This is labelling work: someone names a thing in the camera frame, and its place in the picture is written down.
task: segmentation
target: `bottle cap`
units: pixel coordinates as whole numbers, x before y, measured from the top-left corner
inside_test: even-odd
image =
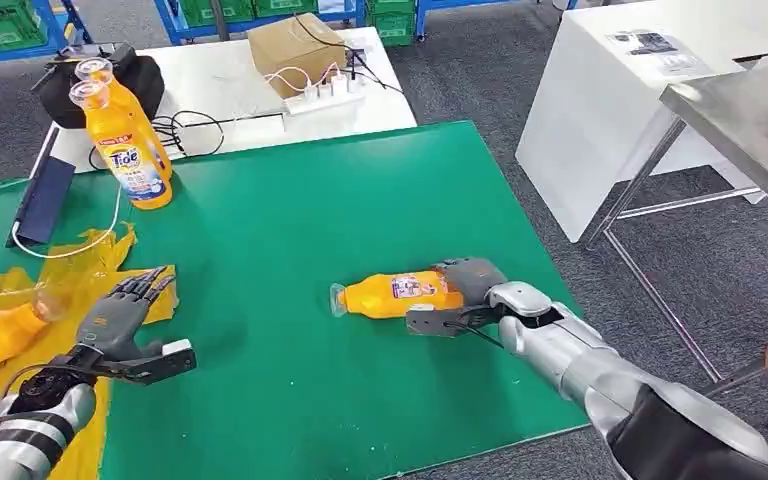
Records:
[[[46,323],[56,322],[66,313],[65,302],[45,290],[36,293],[31,307],[36,317]]]
[[[342,317],[346,314],[346,287],[339,283],[331,284],[331,313],[335,317]]]
[[[107,85],[113,80],[113,64],[104,58],[87,58],[78,62],[75,75],[81,80],[98,80]]]
[[[110,99],[107,85],[97,80],[84,80],[72,86],[69,90],[72,103],[81,108],[102,108]]]

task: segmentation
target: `paper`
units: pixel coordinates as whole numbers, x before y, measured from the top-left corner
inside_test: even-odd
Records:
[[[611,46],[629,60],[665,77],[699,76],[713,73],[678,40],[651,30],[626,30],[607,36]]]

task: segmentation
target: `gray carpet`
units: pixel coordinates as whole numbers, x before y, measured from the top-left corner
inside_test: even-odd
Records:
[[[98,41],[168,44],[149,0],[77,3]],[[470,119],[478,126],[586,319],[643,368],[701,387],[704,372],[614,251],[604,243],[595,252],[570,244],[514,159],[557,24],[551,6],[531,1],[436,11],[428,17],[425,43],[389,54],[419,123]],[[27,173],[47,128],[45,113],[26,93],[41,65],[0,64],[0,180]],[[649,179],[638,203],[724,188],[710,168],[693,169]],[[617,194],[615,189],[612,198]],[[724,373],[763,352],[768,202],[751,206],[733,199],[624,221],[615,231]],[[718,399],[768,438],[766,376]],[[406,478],[613,478],[602,448],[585,429]]]

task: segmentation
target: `silver robotic forearm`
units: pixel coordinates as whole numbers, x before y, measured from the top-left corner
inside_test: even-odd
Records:
[[[504,348],[584,409],[622,478],[768,479],[760,433],[690,388],[623,359],[565,305],[523,282],[492,287],[487,302],[506,312],[499,322]],[[676,467],[696,454],[706,457]],[[670,469],[675,473],[664,473]]]
[[[8,413],[18,395],[0,402],[0,480],[48,477],[66,447],[95,411],[93,387],[81,383],[46,410]]]

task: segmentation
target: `white cable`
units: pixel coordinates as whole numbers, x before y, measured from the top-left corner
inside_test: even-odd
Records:
[[[110,222],[110,227],[107,229],[104,234],[102,234],[100,237],[96,238],[94,242],[92,242],[89,245],[85,245],[75,251],[69,252],[69,253],[61,253],[59,255],[43,255],[41,253],[34,252],[33,250],[30,250],[28,247],[22,245],[21,242],[19,242],[19,237],[16,235],[16,232],[19,230],[19,223],[15,222],[13,223],[13,229],[10,231],[11,236],[13,237],[13,243],[16,244],[19,249],[21,249],[23,252],[27,253],[28,255],[33,255],[37,258],[66,258],[71,257],[72,255],[77,255],[81,252],[86,252],[87,250],[93,248],[94,246],[101,243],[102,240],[107,238],[108,235],[110,235],[110,232],[113,231],[113,227],[116,226],[116,221],[119,220],[119,203],[120,200],[122,200],[122,188],[116,189],[116,207],[113,209],[113,221]]]
[[[270,81],[272,81],[273,78],[278,77],[281,80],[284,80],[284,82],[286,82],[287,85],[290,85],[290,82],[287,82],[287,79],[281,76],[281,72],[283,72],[285,70],[295,70],[297,72],[301,72],[301,74],[305,76],[305,79],[307,79],[307,84],[310,85],[310,75],[308,75],[307,72],[305,72],[301,68],[294,67],[292,65],[288,65],[288,66],[278,70],[277,72],[273,72],[273,73],[270,73],[268,75],[264,75],[263,78],[265,78],[267,82],[270,82]]]
[[[328,65],[328,68],[326,68],[326,69],[325,69],[325,73],[323,73],[323,74],[322,74],[322,77],[321,77],[321,78],[319,79],[319,81],[318,81],[318,82],[316,82],[316,83],[322,83],[322,81],[323,81],[323,80],[325,80],[325,77],[327,77],[327,76],[328,76],[328,73],[330,73],[330,72],[331,72],[331,69],[332,69],[332,68],[333,68],[334,70],[337,70],[337,73],[338,73],[338,74],[340,73],[340,66],[339,66],[339,65],[337,65],[336,63],[332,63],[331,65]]]
[[[264,75],[263,78],[266,79],[266,83],[271,82],[272,79],[274,79],[274,78],[280,78],[281,80],[284,81],[284,83],[287,84],[288,87],[292,88],[293,90],[295,90],[297,92],[304,92],[303,88],[297,88],[297,87],[293,86],[293,84],[288,82],[286,78],[282,77],[281,75],[279,75],[277,73],[270,73],[269,75]]]

